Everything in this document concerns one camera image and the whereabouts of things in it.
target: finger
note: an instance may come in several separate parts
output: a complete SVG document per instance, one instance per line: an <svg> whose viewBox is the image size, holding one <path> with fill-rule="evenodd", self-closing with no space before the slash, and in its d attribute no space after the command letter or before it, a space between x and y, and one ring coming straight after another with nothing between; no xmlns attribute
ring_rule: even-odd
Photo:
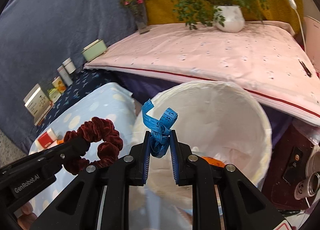
<svg viewBox="0 0 320 230"><path fill-rule="evenodd" d="M31 204L29 202L27 202L21 207L21 211L25 215L30 215L33 212L33 207L31 206Z"/></svg>
<svg viewBox="0 0 320 230"><path fill-rule="evenodd" d="M29 230L32 223L36 221L37 216L32 213L30 215L22 215L21 217L18 218L18 225L23 229L23 230Z"/></svg>

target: white cable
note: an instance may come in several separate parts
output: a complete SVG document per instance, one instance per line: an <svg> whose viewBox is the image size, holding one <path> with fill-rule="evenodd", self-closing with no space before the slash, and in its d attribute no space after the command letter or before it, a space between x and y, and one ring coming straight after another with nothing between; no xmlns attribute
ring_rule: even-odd
<svg viewBox="0 0 320 230"><path fill-rule="evenodd" d="M305 199L306 199L306 202L307 202L308 208L310 208L310 205L309 205L309 201L308 201L308 199L307 199L307 198L305 198Z"/></svg>
<svg viewBox="0 0 320 230"><path fill-rule="evenodd" d="M290 7L295 11L295 13L296 13L297 16L298 16L299 25L300 25L301 34L302 34L303 45L304 45L304 51L306 52L306 50L307 50L306 41L305 41L305 38L304 38L304 33L303 33L303 29L302 29L301 19L300 19L299 13L298 13L298 11L297 11L297 4L296 4L296 2L295 2L294 0L288 0L288 1L289 1L289 4L290 4Z"/></svg>

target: blue blanket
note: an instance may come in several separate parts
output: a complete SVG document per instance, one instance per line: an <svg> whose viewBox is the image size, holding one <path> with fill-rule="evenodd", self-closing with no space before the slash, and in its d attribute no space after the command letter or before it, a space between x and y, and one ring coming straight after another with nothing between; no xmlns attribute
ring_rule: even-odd
<svg viewBox="0 0 320 230"><path fill-rule="evenodd" d="M129 36L135 23L119 0L10 0L0 15L0 130L28 153L36 138L23 98L36 85L46 91L57 68L103 39L107 46Z"/></svg>

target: red and white box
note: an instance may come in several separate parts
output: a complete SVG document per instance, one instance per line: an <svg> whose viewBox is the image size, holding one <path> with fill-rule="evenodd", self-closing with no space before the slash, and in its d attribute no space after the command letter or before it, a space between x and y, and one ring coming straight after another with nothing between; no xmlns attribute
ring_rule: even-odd
<svg viewBox="0 0 320 230"><path fill-rule="evenodd" d="M46 132L44 132L37 140L35 140L35 144L38 149L47 148L51 143L57 140L57 136L54 131L49 128Z"/></svg>

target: green box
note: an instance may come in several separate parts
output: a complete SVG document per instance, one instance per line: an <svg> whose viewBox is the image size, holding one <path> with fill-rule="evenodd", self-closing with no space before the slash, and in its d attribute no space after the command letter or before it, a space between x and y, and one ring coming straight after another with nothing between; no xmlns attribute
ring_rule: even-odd
<svg viewBox="0 0 320 230"><path fill-rule="evenodd" d="M83 49L82 54L86 61L90 62L107 50L108 49L106 44L104 44L104 41L102 39L97 39L96 41L86 46Z"/></svg>

